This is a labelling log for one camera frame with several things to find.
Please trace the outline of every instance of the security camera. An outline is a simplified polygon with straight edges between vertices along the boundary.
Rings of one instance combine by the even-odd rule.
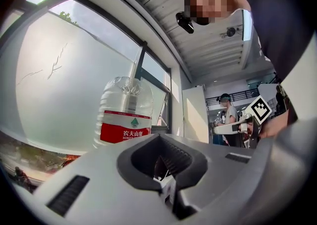
[[[228,30],[227,30],[227,36],[228,37],[233,37],[235,33],[236,33],[236,29],[235,28],[228,28]]]

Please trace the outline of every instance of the vent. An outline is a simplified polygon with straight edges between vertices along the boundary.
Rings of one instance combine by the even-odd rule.
[[[75,176],[58,194],[48,203],[47,207],[55,213],[64,216],[75,202],[81,191],[88,183],[89,178]]]
[[[240,162],[244,164],[247,164],[251,158],[250,156],[243,156],[243,155],[234,154],[234,153],[229,153],[225,157],[230,160],[234,160],[236,162]]]

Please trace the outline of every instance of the white device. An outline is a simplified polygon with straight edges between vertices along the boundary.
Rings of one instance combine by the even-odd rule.
[[[262,96],[258,96],[246,109],[240,118],[240,121],[231,124],[217,126],[213,129],[214,134],[237,134],[240,132],[248,132],[248,123],[253,126],[251,133],[255,137],[260,133],[261,124],[272,113],[272,109]]]

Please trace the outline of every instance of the tree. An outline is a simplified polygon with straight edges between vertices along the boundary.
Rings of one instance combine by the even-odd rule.
[[[60,16],[60,18],[64,19],[65,21],[68,21],[68,22],[70,22],[70,23],[72,23],[72,24],[74,24],[74,25],[76,25],[76,26],[79,27],[77,21],[75,21],[75,22],[71,21],[71,18],[69,17],[69,16],[70,16],[69,13],[65,13],[65,12],[63,11],[63,12],[61,12],[61,13],[59,14],[59,16]]]

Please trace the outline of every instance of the person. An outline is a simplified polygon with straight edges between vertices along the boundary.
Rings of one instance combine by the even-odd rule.
[[[220,105],[224,108],[227,108],[225,121],[224,123],[217,123],[217,126],[235,123],[238,120],[238,112],[236,108],[231,103],[231,97],[227,93],[224,93],[219,98]],[[224,142],[230,147],[239,147],[241,146],[239,134],[234,135],[224,135]]]
[[[184,17],[200,25],[214,23],[244,9],[251,12],[263,54],[284,80],[313,38],[314,21],[304,0],[184,0]],[[301,30],[300,35],[294,30]],[[292,106],[262,126],[260,136],[271,137],[297,120]]]
[[[227,93],[224,93],[220,96],[219,99],[220,105],[224,108],[227,108],[226,116],[225,116],[225,122],[224,123],[218,123],[218,126],[224,125],[224,124],[231,124],[237,121],[238,118],[238,112],[236,108],[231,103],[231,97]]]
[[[276,100],[277,100],[277,113],[284,113],[286,111],[285,109],[285,104],[284,104],[284,98],[283,95],[281,94],[281,89],[279,87],[279,85],[276,86]]]
[[[222,111],[222,112],[221,112],[221,117],[220,117],[220,119],[221,119],[221,122],[224,124],[225,121],[226,121],[226,112],[225,112],[225,111]]]
[[[26,188],[28,191],[31,191],[30,179],[18,166],[16,166],[14,170],[14,179],[20,186]]]

